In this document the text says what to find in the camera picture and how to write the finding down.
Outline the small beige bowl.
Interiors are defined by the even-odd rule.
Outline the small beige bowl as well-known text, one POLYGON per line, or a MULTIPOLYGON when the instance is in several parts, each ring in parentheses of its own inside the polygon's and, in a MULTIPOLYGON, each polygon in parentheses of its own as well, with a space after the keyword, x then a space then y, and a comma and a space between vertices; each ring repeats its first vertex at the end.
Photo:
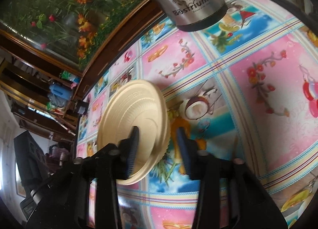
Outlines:
POLYGON ((99 123, 98 149, 108 143, 118 145, 129 137, 134 126, 139 129, 140 139, 132 174, 117 181, 124 186, 145 178, 169 145, 170 124, 164 97, 155 84, 146 80, 132 80, 111 97, 99 123))

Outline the small black device on table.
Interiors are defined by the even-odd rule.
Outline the small black device on table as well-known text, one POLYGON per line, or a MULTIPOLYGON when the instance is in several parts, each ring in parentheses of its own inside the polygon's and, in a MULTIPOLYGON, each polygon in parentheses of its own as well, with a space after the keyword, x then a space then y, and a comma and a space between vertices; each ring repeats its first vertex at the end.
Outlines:
POLYGON ((83 116, 87 114, 88 107, 89 107, 89 103, 81 101, 81 100, 77 100, 74 106, 74 111, 79 116, 83 116))

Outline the colourful patterned tablecloth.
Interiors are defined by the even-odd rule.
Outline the colourful patterned tablecloth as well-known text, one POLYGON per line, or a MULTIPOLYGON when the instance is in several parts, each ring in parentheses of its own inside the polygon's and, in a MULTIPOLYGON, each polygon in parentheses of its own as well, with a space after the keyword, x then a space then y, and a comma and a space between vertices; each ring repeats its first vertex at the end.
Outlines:
POLYGON ((176 130, 217 158, 244 159, 293 228, 317 193, 317 36, 280 0, 226 0, 197 32, 166 18, 129 46, 86 93, 77 156, 97 150, 102 114, 144 79, 166 99, 169 146, 141 181, 118 186, 124 228, 190 228, 199 182, 181 164, 176 130))

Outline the blue water jug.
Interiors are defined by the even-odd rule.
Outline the blue water jug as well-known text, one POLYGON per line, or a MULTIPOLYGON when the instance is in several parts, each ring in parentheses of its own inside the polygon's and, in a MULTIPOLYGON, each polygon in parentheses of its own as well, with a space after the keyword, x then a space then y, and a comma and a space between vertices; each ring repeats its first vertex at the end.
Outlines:
POLYGON ((72 92, 59 84, 54 83, 49 86, 49 89, 51 90, 51 93, 67 101, 72 98, 72 92))

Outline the wooden cabinet counter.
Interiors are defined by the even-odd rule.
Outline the wooden cabinet counter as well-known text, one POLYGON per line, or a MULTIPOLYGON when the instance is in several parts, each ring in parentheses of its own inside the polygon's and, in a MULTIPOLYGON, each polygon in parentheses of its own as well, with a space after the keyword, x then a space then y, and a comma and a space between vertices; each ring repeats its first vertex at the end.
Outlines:
POLYGON ((73 133, 74 103, 150 22, 152 0, 2 0, 1 90, 73 133))

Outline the floral aquarium backdrop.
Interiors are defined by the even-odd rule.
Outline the floral aquarium backdrop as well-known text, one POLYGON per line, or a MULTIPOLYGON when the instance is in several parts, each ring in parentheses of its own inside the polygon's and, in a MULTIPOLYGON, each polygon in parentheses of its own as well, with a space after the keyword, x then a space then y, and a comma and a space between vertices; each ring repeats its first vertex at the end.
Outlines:
POLYGON ((83 71, 119 24, 144 0, 1 0, 1 28, 83 71))

